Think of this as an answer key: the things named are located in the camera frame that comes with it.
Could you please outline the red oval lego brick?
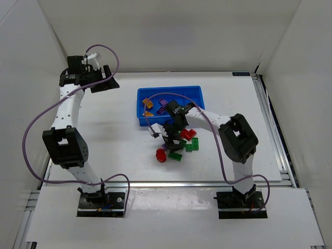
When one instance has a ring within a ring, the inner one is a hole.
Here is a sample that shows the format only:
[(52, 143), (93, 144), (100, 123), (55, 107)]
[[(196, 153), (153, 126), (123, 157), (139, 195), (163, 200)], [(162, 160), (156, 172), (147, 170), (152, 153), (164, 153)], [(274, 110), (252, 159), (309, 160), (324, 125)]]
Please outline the red oval lego brick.
[(160, 163), (164, 163), (166, 161), (167, 156), (166, 156), (165, 150), (163, 148), (158, 148), (156, 150), (156, 159)]

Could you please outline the yellow lego brick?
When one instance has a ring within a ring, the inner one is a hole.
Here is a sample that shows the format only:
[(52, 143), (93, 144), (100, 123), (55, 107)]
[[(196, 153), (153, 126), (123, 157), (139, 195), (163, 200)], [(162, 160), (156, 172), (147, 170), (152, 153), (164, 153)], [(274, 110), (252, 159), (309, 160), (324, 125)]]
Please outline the yellow lego brick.
[(153, 114), (151, 112), (148, 112), (148, 111), (145, 111), (142, 115), (146, 116), (146, 117), (152, 117), (153, 116)]
[(151, 109), (153, 107), (153, 102), (151, 100), (149, 100), (148, 98), (145, 98), (142, 101), (143, 105), (146, 105), (147, 109)]

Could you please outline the purple oval lego brick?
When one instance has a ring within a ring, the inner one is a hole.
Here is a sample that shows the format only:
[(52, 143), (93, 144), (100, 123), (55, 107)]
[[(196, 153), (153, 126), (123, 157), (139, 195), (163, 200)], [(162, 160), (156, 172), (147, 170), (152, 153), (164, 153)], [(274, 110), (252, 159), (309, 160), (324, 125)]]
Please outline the purple oval lego brick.
[(168, 101), (165, 100), (164, 98), (160, 98), (159, 103), (161, 104), (161, 106), (166, 106), (168, 104)]

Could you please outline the purple lego brick studs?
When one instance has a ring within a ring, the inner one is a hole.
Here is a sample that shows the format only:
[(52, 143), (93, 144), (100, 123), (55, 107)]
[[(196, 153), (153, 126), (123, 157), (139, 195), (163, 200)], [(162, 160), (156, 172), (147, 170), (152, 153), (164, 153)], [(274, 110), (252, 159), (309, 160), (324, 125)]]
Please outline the purple lego brick studs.
[(163, 106), (161, 106), (160, 108), (157, 109), (156, 115), (161, 116), (161, 115), (163, 115), (164, 112), (165, 112), (165, 108)]

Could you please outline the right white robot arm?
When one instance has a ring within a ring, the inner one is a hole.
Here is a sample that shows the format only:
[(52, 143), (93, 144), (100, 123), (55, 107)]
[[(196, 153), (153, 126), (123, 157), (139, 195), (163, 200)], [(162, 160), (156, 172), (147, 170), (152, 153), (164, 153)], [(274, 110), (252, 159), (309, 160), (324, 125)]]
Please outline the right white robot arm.
[(197, 109), (194, 103), (179, 105), (175, 100), (165, 106), (166, 112), (173, 119), (163, 125), (163, 139), (169, 152), (175, 153), (184, 148), (181, 132), (189, 126), (211, 131), (219, 136), (226, 156), (232, 161), (234, 199), (242, 205), (256, 191), (253, 180), (253, 159), (258, 145), (258, 138), (245, 117), (235, 114), (232, 117), (217, 115), (203, 109)]

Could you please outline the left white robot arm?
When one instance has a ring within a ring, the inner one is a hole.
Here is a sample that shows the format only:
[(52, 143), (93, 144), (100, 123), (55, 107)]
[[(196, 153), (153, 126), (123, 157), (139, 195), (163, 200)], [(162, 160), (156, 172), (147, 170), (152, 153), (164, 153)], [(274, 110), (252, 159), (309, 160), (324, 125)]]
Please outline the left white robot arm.
[(78, 115), (85, 91), (83, 86), (111, 75), (109, 66), (99, 66), (98, 53), (67, 57), (68, 67), (59, 80), (60, 100), (50, 130), (42, 134), (54, 164), (70, 172), (80, 181), (79, 192), (90, 203), (104, 205), (108, 201), (105, 185), (88, 163), (88, 145), (77, 129)]

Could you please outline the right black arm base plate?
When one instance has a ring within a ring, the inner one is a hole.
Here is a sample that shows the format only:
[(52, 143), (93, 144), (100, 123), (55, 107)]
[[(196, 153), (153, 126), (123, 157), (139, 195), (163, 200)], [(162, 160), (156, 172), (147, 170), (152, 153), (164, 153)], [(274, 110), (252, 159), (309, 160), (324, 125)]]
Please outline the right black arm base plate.
[(237, 200), (233, 192), (217, 192), (219, 219), (265, 219), (268, 218), (261, 191), (256, 191), (248, 200)]

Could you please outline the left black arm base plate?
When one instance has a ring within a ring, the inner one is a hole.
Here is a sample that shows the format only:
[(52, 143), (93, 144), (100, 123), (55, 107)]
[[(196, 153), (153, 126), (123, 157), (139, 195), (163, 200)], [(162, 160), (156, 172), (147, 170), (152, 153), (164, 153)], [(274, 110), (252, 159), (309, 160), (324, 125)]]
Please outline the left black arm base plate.
[(123, 218), (125, 215), (127, 193), (125, 191), (108, 192), (104, 197), (91, 200), (80, 194), (77, 217)]

